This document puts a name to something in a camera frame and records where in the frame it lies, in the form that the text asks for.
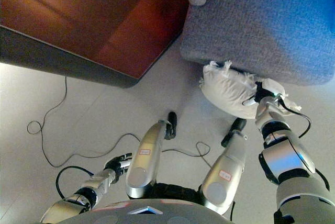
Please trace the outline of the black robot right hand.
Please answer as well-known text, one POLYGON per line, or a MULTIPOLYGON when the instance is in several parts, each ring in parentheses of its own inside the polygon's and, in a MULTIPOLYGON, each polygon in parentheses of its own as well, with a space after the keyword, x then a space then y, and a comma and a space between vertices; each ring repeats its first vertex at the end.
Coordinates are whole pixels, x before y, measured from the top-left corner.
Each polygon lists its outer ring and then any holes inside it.
POLYGON ((272 79, 263 79, 261 82, 258 81, 256 84, 256 92, 250 98, 242 102, 243 106, 251 106, 255 103, 259 103, 261 99, 265 97, 277 97, 284 96, 284 87, 272 79))

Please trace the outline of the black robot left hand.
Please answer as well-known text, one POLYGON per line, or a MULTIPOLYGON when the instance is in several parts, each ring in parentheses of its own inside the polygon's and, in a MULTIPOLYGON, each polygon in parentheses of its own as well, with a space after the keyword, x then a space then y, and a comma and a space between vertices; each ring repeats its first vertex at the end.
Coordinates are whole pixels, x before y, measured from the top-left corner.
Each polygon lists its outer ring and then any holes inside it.
POLYGON ((117 183, 119 178, 128 171, 131 159, 132 153, 126 153, 121 156, 114 157, 105 164, 104 170, 113 170, 115 172, 115 176, 111 181, 112 184, 117 183))

